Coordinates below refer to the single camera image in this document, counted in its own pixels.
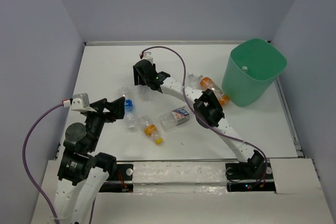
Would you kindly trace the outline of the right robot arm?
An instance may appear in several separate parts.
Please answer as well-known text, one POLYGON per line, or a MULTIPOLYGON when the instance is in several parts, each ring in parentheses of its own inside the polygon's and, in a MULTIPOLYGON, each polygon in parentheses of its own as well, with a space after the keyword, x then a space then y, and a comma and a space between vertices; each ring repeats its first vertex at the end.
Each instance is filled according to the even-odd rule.
POLYGON ((263 180, 266 176, 267 158, 255 145, 240 138, 229 124, 223 108, 210 89, 196 90, 179 82, 166 72, 157 72, 155 64, 142 59, 133 66, 134 84, 147 86, 153 91, 170 95, 186 102, 198 123, 213 132, 230 148, 238 160, 238 172, 242 178, 263 180))

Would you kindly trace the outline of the clear ribbed bottle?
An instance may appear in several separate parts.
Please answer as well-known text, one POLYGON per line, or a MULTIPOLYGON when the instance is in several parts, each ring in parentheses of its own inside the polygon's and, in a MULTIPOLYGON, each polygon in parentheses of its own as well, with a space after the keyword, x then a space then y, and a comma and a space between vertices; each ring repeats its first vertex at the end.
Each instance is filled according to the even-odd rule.
POLYGON ((139 86, 138 93, 139 97, 142 101, 149 101, 150 100, 150 91, 151 89, 147 86, 139 86))

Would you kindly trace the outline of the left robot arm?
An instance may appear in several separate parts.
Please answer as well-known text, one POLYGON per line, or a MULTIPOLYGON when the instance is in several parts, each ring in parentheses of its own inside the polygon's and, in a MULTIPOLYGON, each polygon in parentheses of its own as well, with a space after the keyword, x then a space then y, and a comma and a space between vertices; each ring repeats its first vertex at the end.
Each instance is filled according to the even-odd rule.
POLYGON ((116 174, 117 159, 106 153, 92 156, 106 123, 124 118, 125 98, 90 103, 86 93, 63 100, 62 105, 86 117, 66 128, 64 152, 58 170, 53 203, 59 223, 83 223, 99 189, 116 174))

